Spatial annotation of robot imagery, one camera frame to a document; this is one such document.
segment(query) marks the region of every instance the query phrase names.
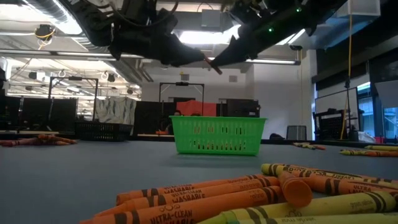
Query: ceiling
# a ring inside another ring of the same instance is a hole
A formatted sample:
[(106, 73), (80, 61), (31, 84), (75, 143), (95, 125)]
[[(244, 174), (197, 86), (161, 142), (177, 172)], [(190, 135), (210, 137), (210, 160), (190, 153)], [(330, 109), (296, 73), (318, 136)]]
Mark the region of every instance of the ceiling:
[[(107, 1), (104, 0), (90, 0), (95, 4), (103, 5)], [(123, 0), (113, 0), (118, 7), (122, 6)], [(203, 35), (203, 27), (201, 26), (202, 20), (202, 9), (215, 9), (218, 10), (221, 7), (221, 2), (219, 0), (208, 1), (209, 4), (195, 2), (195, 0), (184, 0), (180, 2), (175, 13), (179, 22), (175, 27), (174, 33), (180, 37), (184, 42), (191, 47), (196, 47), (205, 53), (208, 57), (215, 57), (221, 53), (229, 42), (229, 38), (236, 34), (236, 29), (238, 27), (234, 26), (233, 23), (227, 22), (221, 27), (221, 30), (227, 30), (223, 34), (220, 30), (213, 30), (213, 36), (207, 37), (207, 39), (215, 40), (216, 43), (207, 43), (206, 41), (201, 44), (193, 43), (192, 40), (195, 36)], [(158, 9), (164, 7), (170, 10), (174, 6), (174, 1), (163, 0), (158, 2)], [(81, 42), (77, 40), (77, 37), (81, 36), (68, 35), (63, 33), (61, 30), (57, 29), (54, 34), (54, 38), (51, 43), (43, 45), (39, 41), (33, 32), (40, 24), (50, 24), (50, 19), (43, 14), (40, 14), (29, 6), (26, 5), (12, 5), (12, 4), (0, 4), (0, 49), (22, 49), (22, 50), (38, 50), (41, 51), (52, 51), (52, 52), (88, 52), (88, 50), (81, 45)], [(327, 34), (333, 29), (328, 29), (324, 31), (323, 27), (333, 27), (333, 25), (327, 24), (321, 25), (319, 27), (319, 35)], [(198, 40), (204, 40), (205, 38), (200, 36)], [(301, 35), (297, 40), (297, 43), (304, 45), (306, 48), (311, 49), (316, 47), (314, 45), (314, 40), (309, 39), (307, 34)], [(274, 60), (298, 60), (297, 53), (290, 49), (287, 45), (287, 41), (283, 43), (284, 45), (275, 45), (259, 54), (259, 58), (264, 59), (274, 59)], [(161, 65), (160, 62), (156, 60), (148, 60), (142, 58), (123, 58), (119, 62), (113, 62), (103, 59), (98, 59), (96, 57), (62, 57), (58, 58), (55, 56), (48, 56), (47, 58), (41, 57), (39, 55), (25, 55), (18, 56), (13, 54), (2, 54), (9, 59), (9, 63), (12, 64), (11, 71), (11, 86), (10, 93), (23, 93), (25, 95), (32, 94), (43, 94), (42, 97), (49, 91), (48, 87), (48, 77), (58, 77), (59, 74), (65, 73), (65, 76), (78, 76), (87, 78), (98, 78), (99, 96), (110, 96), (110, 95), (127, 95), (131, 98), (139, 100), (141, 96), (141, 90), (139, 87), (145, 82), (167, 82), (169, 80), (178, 80), (180, 78), (180, 72), (194, 75), (196, 77), (201, 77), (202, 79), (197, 79), (198, 82), (202, 83), (212, 83), (214, 80), (208, 75), (209, 66), (204, 62), (192, 63), (186, 65), (182, 68), (167, 68)], [(250, 63), (238, 63), (234, 65), (228, 65), (222, 67), (225, 70), (226, 76), (228, 74), (240, 74), (246, 73), (246, 71), (251, 66)], [(29, 78), (30, 72), (37, 72), (39, 74), (45, 74), (47, 78), (41, 80), (33, 80)], [(115, 82), (108, 82), (106, 77), (108, 74), (115, 74)], [(71, 95), (70, 91), (67, 91), (67, 87), (79, 86), (82, 91), (79, 93), (81, 99), (91, 98), (94, 93), (93, 83), (88, 82), (74, 82), (74, 81), (63, 81), (65, 85), (58, 84), (57, 87), (53, 89), (52, 94), (61, 97), (62, 95)], [(30, 85), (33, 89), (26, 90), (26, 86)], [(127, 89), (133, 87), (134, 93), (128, 95)]]

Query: ceiling light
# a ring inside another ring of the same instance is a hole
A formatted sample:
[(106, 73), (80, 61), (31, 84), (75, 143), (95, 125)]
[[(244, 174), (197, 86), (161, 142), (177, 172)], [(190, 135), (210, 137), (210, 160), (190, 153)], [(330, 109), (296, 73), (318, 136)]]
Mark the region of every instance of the ceiling light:
[(303, 33), (305, 32), (305, 29), (300, 30), (289, 42), (288, 44), (293, 44)]
[[(36, 97), (48, 97), (47, 94), (33, 94), (33, 93), (7, 93), (9, 96), (36, 96)], [(64, 95), (64, 94), (51, 94), (51, 97), (56, 98), (80, 98), (84, 100), (94, 100), (94, 96), (85, 95)], [(99, 100), (105, 100), (106, 96), (97, 96)]]
[(80, 92), (80, 89), (76, 88), (76, 87), (68, 87), (67, 90), (73, 91), (75, 93), (79, 93)]
[(288, 38), (282, 40), (281, 42), (279, 42), (279, 43), (276, 44), (276, 45), (285, 45), (285, 44), (287, 44), (287, 42), (290, 41), (290, 40), (294, 37), (294, 35), (296, 35), (296, 34), (292, 34), (290, 37), (288, 37)]
[(236, 25), (224, 32), (184, 31), (180, 41), (185, 44), (229, 44), (232, 36), (239, 37), (239, 27)]
[(116, 79), (114, 78), (114, 74), (108, 75), (108, 82), (114, 82)]
[(271, 59), (247, 59), (246, 63), (269, 63), (269, 64), (279, 64), (279, 65), (295, 65), (296, 61), (293, 60), (271, 60)]

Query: wire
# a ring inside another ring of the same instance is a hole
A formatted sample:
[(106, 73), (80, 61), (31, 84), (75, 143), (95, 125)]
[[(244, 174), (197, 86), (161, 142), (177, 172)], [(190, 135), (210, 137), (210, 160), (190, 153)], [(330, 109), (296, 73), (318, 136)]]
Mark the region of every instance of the wire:
[(202, 3), (199, 4), (198, 9), (197, 9), (197, 12), (199, 12), (199, 8), (200, 8), (200, 6), (203, 5), (203, 4), (208, 5), (212, 10), (214, 10), (214, 9), (213, 9), (213, 6), (211, 6), (211, 5), (208, 4), (207, 2), (202, 2)]
[[(348, 50), (348, 80), (351, 79), (351, 59), (352, 59), (352, 48), (353, 48), (353, 15), (349, 15), (349, 50)], [(343, 113), (343, 125), (341, 127), (340, 140), (343, 140), (344, 129), (346, 128), (346, 112), (348, 105), (348, 96), (346, 96), (346, 104), (344, 106)]]
[(135, 26), (135, 27), (152, 27), (152, 26), (158, 25), (158, 24), (160, 24), (161, 22), (167, 20), (170, 16), (172, 16), (172, 14), (173, 14), (173, 13), (175, 12), (175, 10), (177, 10), (177, 8), (178, 8), (178, 0), (176, 0), (176, 2), (175, 2), (175, 4), (174, 4), (174, 7), (173, 7), (173, 9), (170, 11), (170, 14), (169, 14), (168, 16), (166, 16), (166, 17), (164, 17), (163, 19), (161, 19), (161, 20), (159, 20), (159, 21), (156, 21), (156, 22), (154, 22), (154, 23), (152, 23), (152, 24), (149, 24), (149, 25), (141, 25), (141, 24), (136, 24), (135, 22), (131, 22), (129, 19), (126, 19), (126, 18), (118, 11), (118, 9), (116, 9), (116, 6), (114, 5), (113, 2), (110, 2), (109, 4), (110, 4), (110, 6), (112, 7), (113, 12), (114, 12), (115, 15), (117, 15), (120, 19), (122, 19), (124, 22), (128, 23), (129, 25)]

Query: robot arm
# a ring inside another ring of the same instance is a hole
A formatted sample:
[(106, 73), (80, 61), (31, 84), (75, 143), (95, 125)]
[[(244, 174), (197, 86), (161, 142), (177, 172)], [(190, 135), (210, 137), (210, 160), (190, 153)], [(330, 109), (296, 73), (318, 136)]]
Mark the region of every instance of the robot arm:
[(212, 62), (212, 66), (244, 62), (302, 29), (311, 36), (346, 0), (237, 0), (231, 16), (242, 24), (239, 39)]
[(112, 56), (118, 60), (122, 53), (129, 53), (178, 67), (205, 59), (200, 50), (183, 45), (172, 34), (177, 25), (173, 13), (178, 1), (171, 12), (166, 9), (156, 12), (154, 0), (124, 0), (120, 11), (112, 3), (96, 6), (87, 0), (60, 2), (73, 14), (91, 43), (109, 46)]

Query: crayon tip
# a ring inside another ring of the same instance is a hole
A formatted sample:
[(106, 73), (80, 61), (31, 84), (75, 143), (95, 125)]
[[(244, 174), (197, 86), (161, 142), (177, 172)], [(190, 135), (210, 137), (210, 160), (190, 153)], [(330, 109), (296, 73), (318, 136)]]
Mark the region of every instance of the crayon tip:
[(118, 194), (118, 196), (116, 196), (116, 205), (120, 205), (127, 200), (130, 200), (130, 195), (128, 193)]
[(93, 224), (93, 221), (92, 220), (83, 220), (83, 221), (80, 221), (80, 224)]
[(286, 201), (294, 207), (302, 208), (312, 201), (312, 190), (303, 180), (290, 181), (284, 189)]
[(110, 208), (108, 210), (105, 210), (103, 212), (99, 212), (98, 214), (95, 214), (95, 217), (100, 217), (104, 215), (112, 215), (112, 214), (118, 214), (122, 212), (126, 212), (126, 203), (122, 203), (121, 205), (118, 205), (116, 207)]

